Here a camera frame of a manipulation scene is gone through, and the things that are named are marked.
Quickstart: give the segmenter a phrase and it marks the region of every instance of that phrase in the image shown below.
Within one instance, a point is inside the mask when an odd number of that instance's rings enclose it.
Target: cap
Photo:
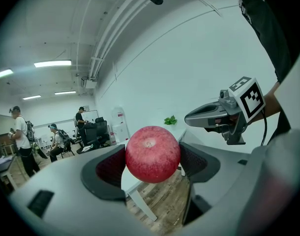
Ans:
[[[51,124],[49,127],[53,129],[57,129],[57,125],[55,123]]]
[[[20,108],[18,106],[13,107],[13,109],[11,111],[12,112],[13,111],[21,112],[21,110],[20,110]]]

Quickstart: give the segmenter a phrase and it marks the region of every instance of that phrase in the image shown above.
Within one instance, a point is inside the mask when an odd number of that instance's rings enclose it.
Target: whiteboard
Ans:
[[[97,110],[83,112],[81,115],[83,120],[88,120],[93,123],[95,123],[95,119],[98,118]]]

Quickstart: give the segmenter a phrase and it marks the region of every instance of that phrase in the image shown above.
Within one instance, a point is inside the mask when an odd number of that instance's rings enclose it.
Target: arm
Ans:
[[[52,150],[56,149],[57,147],[58,147],[58,144],[55,144],[55,146],[54,146],[54,147],[52,147],[52,149],[51,149],[50,151],[52,151]]]
[[[20,139],[21,135],[22,135],[22,131],[17,129],[17,132],[11,136],[11,139],[12,140]]]
[[[280,86],[280,83],[277,82],[274,84],[272,89],[265,95],[265,101],[266,101],[266,107],[265,107],[265,115],[266,117],[272,116],[274,114],[277,114],[281,111],[281,107],[279,102],[277,101],[276,97],[274,96],[274,92],[278,89]],[[258,120],[262,120],[264,117],[262,113],[259,113],[257,116],[255,116],[249,123],[252,124],[253,122],[256,122]]]
[[[284,32],[269,5],[263,0],[241,0],[242,15],[256,32],[278,78],[282,81],[291,69],[291,57]]]
[[[85,120],[80,120],[79,115],[81,116],[80,113],[76,115],[77,122],[78,123],[87,123],[87,121],[85,121]]]
[[[55,144],[55,135],[54,135],[54,137],[53,137],[53,141],[52,141],[52,148],[54,147],[54,144]]]

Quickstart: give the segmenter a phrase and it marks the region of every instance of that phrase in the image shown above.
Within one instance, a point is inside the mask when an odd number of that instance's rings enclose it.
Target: backpack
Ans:
[[[62,138],[62,142],[65,146],[70,145],[70,143],[74,144],[73,140],[68,136],[68,134],[62,129],[58,130],[59,136]]]
[[[34,141],[34,131],[33,131],[33,124],[29,120],[26,121],[27,125],[27,138],[30,142]]]
[[[73,124],[75,125],[75,127],[78,126],[78,121],[77,121],[76,117],[73,118]]]

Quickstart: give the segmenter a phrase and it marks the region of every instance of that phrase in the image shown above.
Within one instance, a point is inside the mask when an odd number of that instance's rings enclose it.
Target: person sitting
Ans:
[[[54,133],[53,137],[53,142],[52,142],[52,147],[51,150],[48,152],[51,162],[57,161],[57,156],[63,152],[64,149],[64,143],[62,140],[62,137],[60,137],[57,125],[56,124],[51,124],[50,125],[51,132]]]

